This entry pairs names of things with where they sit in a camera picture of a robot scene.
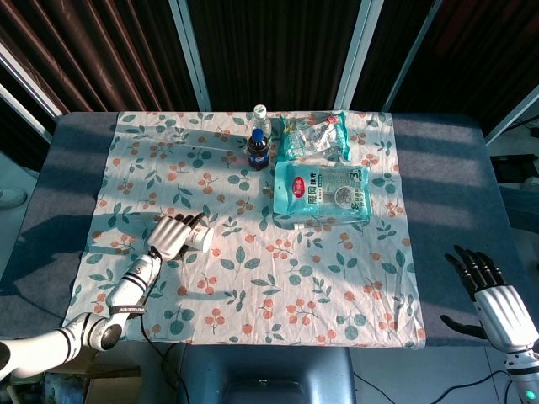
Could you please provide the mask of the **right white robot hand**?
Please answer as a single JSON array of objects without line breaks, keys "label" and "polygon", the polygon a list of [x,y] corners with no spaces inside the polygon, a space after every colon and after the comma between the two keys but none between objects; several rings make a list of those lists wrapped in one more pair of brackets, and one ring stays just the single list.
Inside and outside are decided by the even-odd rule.
[{"label": "right white robot hand", "polygon": [[440,317],[442,322],[455,332],[487,340],[506,354],[534,348],[538,330],[520,294],[492,258],[459,245],[454,250],[456,254],[447,253],[445,259],[456,270],[479,324],[462,324],[447,315]]}]

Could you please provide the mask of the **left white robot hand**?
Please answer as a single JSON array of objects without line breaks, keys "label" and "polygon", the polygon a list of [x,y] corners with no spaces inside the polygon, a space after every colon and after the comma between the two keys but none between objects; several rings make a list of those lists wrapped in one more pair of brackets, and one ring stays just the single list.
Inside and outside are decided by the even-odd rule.
[{"label": "left white robot hand", "polygon": [[153,247],[163,260],[172,260],[189,248],[205,253],[211,242],[211,229],[201,223],[204,218],[204,212],[166,215],[148,236],[146,245]]}]

